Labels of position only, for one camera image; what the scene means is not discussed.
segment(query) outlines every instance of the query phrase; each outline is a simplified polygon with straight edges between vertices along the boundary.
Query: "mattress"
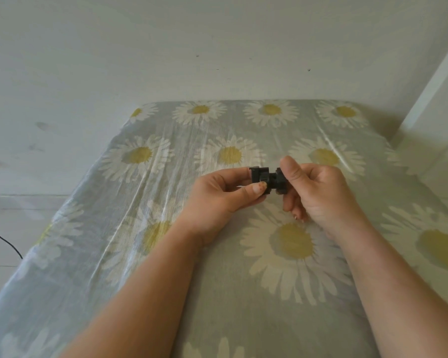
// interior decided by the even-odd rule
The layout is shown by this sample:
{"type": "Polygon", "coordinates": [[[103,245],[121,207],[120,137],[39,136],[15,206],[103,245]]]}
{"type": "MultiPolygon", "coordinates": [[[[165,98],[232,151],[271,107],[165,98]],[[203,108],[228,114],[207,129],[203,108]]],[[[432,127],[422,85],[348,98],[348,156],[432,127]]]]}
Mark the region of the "mattress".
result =
{"type": "MultiPolygon", "coordinates": [[[[179,214],[197,176],[339,167],[373,225],[448,302],[448,210],[353,104],[161,102],[136,109],[0,293],[0,357],[56,357],[179,214]]],[[[378,357],[341,250],[271,194],[197,262],[173,357],[378,357]]]]}

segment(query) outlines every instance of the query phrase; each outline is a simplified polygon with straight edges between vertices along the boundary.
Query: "black mount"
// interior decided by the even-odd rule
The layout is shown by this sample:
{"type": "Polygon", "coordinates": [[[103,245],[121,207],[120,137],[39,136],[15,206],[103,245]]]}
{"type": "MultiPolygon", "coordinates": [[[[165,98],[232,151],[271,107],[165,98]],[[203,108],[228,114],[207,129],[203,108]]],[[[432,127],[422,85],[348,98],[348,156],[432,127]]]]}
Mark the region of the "black mount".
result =
{"type": "Polygon", "coordinates": [[[281,195],[287,194],[287,178],[285,178],[280,168],[277,168],[275,173],[269,173],[269,167],[261,168],[256,166],[249,167],[249,169],[251,170],[252,183],[261,181],[267,183],[267,189],[263,193],[264,195],[268,195],[273,188],[281,195]]]}

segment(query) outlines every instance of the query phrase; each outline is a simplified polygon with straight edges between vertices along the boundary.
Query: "hand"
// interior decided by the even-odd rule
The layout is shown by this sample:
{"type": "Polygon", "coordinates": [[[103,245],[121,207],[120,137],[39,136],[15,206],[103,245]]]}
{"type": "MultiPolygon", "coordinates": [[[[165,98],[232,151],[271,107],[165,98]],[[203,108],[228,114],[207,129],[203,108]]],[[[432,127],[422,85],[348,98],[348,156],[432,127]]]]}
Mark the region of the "hand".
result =
{"type": "Polygon", "coordinates": [[[176,223],[209,244],[237,210],[261,203],[265,182],[251,183],[249,168],[229,168],[199,177],[176,223]]]}
{"type": "Polygon", "coordinates": [[[284,211],[304,221],[310,216],[337,242],[340,236],[370,224],[339,168],[299,165],[290,156],[280,160],[280,168],[292,186],[284,195],[284,211]]]}

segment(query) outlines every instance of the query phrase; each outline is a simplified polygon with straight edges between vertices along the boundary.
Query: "yellow flower center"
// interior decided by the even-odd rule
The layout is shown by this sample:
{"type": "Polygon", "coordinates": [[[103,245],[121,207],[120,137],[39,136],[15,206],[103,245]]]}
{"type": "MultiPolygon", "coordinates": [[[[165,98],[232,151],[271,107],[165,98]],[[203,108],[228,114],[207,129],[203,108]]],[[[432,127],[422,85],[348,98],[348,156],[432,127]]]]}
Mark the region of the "yellow flower center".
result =
{"type": "Polygon", "coordinates": [[[219,162],[226,165],[232,165],[239,163],[242,158],[242,152],[236,147],[224,147],[219,151],[219,162]]]}
{"type": "Polygon", "coordinates": [[[149,253],[171,227],[171,221],[160,221],[148,226],[143,236],[143,249],[149,253]]]}
{"type": "Polygon", "coordinates": [[[133,149],[126,159],[129,163],[143,163],[148,162],[152,155],[153,152],[148,147],[138,147],[133,149]]]}
{"type": "Polygon", "coordinates": [[[424,231],[417,242],[428,253],[430,261],[448,270],[448,234],[438,229],[424,231]]]}
{"type": "Polygon", "coordinates": [[[352,118],[357,115],[353,108],[347,107],[346,105],[342,105],[340,107],[336,107],[335,110],[337,113],[344,118],[352,118]]]}
{"type": "Polygon", "coordinates": [[[50,232],[50,228],[52,228],[52,224],[51,223],[46,227],[45,231],[40,235],[40,238],[36,242],[36,245],[38,245],[43,240],[45,240],[45,238],[48,236],[48,233],[50,232]]]}
{"type": "Polygon", "coordinates": [[[282,109],[275,104],[266,104],[264,105],[264,113],[267,115],[281,114],[282,109]]]}
{"type": "Polygon", "coordinates": [[[304,259],[314,253],[311,235],[296,223],[286,223],[278,229],[280,248],[294,259],[304,259]]]}
{"type": "Polygon", "coordinates": [[[131,116],[132,117],[137,117],[141,113],[143,113],[143,110],[141,108],[137,108],[137,110],[135,110],[131,116]]]}
{"type": "Polygon", "coordinates": [[[209,113],[209,107],[207,105],[197,105],[192,108],[192,114],[206,114],[209,113]]]}
{"type": "Polygon", "coordinates": [[[311,153],[310,157],[314,162],[320,165],[334,166],[340,162],[339,156],[326,148],[316,149],[311,153]]]}

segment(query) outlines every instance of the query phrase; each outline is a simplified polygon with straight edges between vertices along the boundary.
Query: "daisy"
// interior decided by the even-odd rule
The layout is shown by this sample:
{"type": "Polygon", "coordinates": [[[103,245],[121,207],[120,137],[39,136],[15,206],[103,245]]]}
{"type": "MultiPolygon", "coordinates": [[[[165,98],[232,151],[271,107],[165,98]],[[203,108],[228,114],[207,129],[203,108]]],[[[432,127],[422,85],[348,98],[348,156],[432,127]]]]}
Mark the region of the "daisy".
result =
{"type": "Polygon", "coordinates": [[[448,302],[448,215],[413,204],[411,213],[390,207],[395,217],[383,214],[391,224],[385,238],[418,274],[448,302]]]}
{"type": "Polygon", "coordinates": [[[368,125],[362,112],[346,102],[321,102],[317,114],[327,123],[343,128],[360,128],[368,125]]]}
{"type": "Polygon", "coordinates": [[[216,141],[209,139],[207,143],[194,156],[194,163],[199,165],[201,173],[222,168],[259,166],[265,162],[266,155],[249,139],[237,138],[233,135],[228,140],[216,137],[216,141]]]}
{"type": "Polygon", "coordinates": [[[99,170],[104,170],[106,178],[120,182],[124,179],[126,182],[136,181],[148,172],[158,173],[174,156],[170,144],[168,139],[156,135],[151,135],[147,140],[135,136],[134,142],[126,139],[125,144],[119,144],[103,156],[103,166],[99,170]]]}
{"type": "Polygon", "coordinates": [[[22,279],[27,274],[31,264],[45,269],[50,262],[61,255],[62,247],[73,245],[73,239],[69,237],[80,236],[83,233],[79,229],[83,222],[75,221],[84,213],[82,208],[83,205],[70,202],[56,213],[36,246],[25,257],[24,264],[17,270],[17,279],[22,279]]]}
{"type": "Polygon", "coordinates": [[[299,110],[287,100],[264,100],[250,102],[244,108],[244,114],[257,125],[279,128],[297,119],[299,110]]]}
{"type": "Polygon", "coordinates": [[[156,107],[156,103],[151,104],[144,104],[141,108],[137,108],[131,117],[129,118],[129,121],[131,123],[134,123],[135,121],[143,121],[153,114],[155,114],[158,111],[158,108],[156,107]]]}
{"type": "MultiPolygon", "coordinates": [[[[392,164],[392,165],[394,165],[396,167],[407,167],[408,168],[408,166],[405,165],[402,162],[398,152],[395,151],[393,148],[387,146],[385,148],[385,154],[387,155],[387,162],[388,163],[390,163],[390,164],[392,164]]],[[[406,174],[407,175],[414,175],[415,173],[410,168],[408,168],[407,171],[406,171],[406,174]]]]}
{"type": "MultiPolygon", "coordinates": [[[[191,343],[186,343],[184,346],[184,351],[182,354],[183,358],[202,358],[199,349],[194,349],[191,343]]],[[[217,358],[231,358],[231,353],[229,349],[229,341],[226,337],[221,339],[219,347],[217,348],[217,358]]],[[[237,347],[235,349],[232,358],[245,358],[244,347],[237,347]]]]}
{"type": "Polygon", "coordinates": [[[301,138],[289,151],[299,163],[317,163],[341,169],[345,178],[355,181],[355,175],[365,175],[365,162],[357,152],[347,151],[347,145],[330,142],[317,137],[316,141],[301,138]]]}
{"type": "Polygon", "coordinates": [[[138,207],[136,217],[127,216],[117,231],[110,236],[108,260],[101,266],[111,285],[122,285],[129,273],[149,254],[167,233],[183,207],[182,202],[170,198],[163,206],[148,201],[143,211],[138,207]]]}
{"type": "Polygon", "coordinates": [[[48,337],[48,328],[42,329],[35,340],[25,349],[18,347],[18,338],[12,333],[3,337],[1,342],[2,358],[33,358],[33,357],[58,357],[65,348],[65,344],[57,348],[60,334],[48,337]]]}
{"type": "Polygon", "coordinates": [[[298,303],[302,303],[299,290],[303,289],[310,304],[316,305],[316,285],[320,302],[326,301],[325,291],[337,295],[333,279],[352,285],[341,250],[321,228],[296,222],[274,204],[264,202],[263,206],[264,211],[254,210],[259,218],[249,221],[252,227],[243,230],[241,240],[241,245],[249,247],[244,254],[258,257],[249,272],[264,272],[263,288],[275,294],[280,286],[282,300],[289,300],[293,293],[298,303]]]}
{"type": "Polygon", "coordinates": [[[188,125],[197,124],[199,121],[208,122],[210,119],[217,119],[227,110],[221,102],[185,102],[173,111],[173,119],[177,122],[188,125]]]}

